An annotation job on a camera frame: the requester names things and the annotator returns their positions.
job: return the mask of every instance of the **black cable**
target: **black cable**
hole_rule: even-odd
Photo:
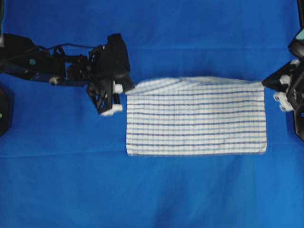
[[[59,44],[59,45],[56,45],[56,46],[52,46],[52,47],[49,47],[49,48],[46,48],[46,50],[52,50],[56,47],[63,47],[63,46],[72,46],[72,47],[77,47],[77,48],[95,48],[96,46],[87,46],[87,45],[79,45],[79,44],[71,44],[71,43],[64,43],[64,44]]]
[[[37,48],[40,48],[40,49],[45,50],[45,51],[49,51],[49,50],[55,49],[57,47],[62,47],[62,46],[72,46],[72,47],[78,47],[78,48],[79,47],[80,48],[95,48],[96,47],[96,46],[86,46],[86,45],[78,45],[78,44],[71,44],[71,43],[59,44],[59,45],[55,45],[55,46],[52,46],[52,47],[49,47],[49,48],[45,48],[43,46],[35,46],[35,47],[33,47],[33,48],[29,49],[29,50],[26,50],[25,51],[26,54],[22,54],[22,55],[19,55],[19,56],[14,56],[14,57],[5,59],[5,60],[3,60],[3,62],[7,62],[7,61],[11,61],[11,60],[14,60],[14,59],[17,59],[17,58],[22,58],[22,57],[38,54],[41,51],[30,52],[30,51],[35,50]]]

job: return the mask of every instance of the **blue backdrop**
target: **blue backdrop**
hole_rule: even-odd
[[[4,18],[5,32],[46,47],[120,32],[135,82],[262,80],[292,59],[298,29],[296,1],[285,0],[7,0]],[[124,95],[124,111],[104,118],[85,88],[0,82],[15,93],[0,138],[1,228],[304,226],[304,142],[271,90],[264,155],[128,157]]]

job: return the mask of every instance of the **green dot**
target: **green dot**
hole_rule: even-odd
[[[35,61],[33,58],[31,58],[31,59],[29,60],[29,63],[30,63],[31,65],[35,65],[35,64],[36,64],[36,61]]]

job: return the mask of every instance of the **towel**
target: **towel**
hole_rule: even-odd
[[[264,153],[261,82],[217,77],[162,78],[127,93],[128,155]]]

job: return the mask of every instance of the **blue table surface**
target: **blue table surface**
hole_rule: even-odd
[[[7,0],[4,32],[46,47],[121,33],[134,82],[262,80],[293,59],[296,1]],[[88,49],[66,48],[69,54]],[[0,138],[1,228],[304,226],[304,142],[266,89],[263,155],[128,157],[124,111],[97,115],[83,87],[0,75],[15,93]]]

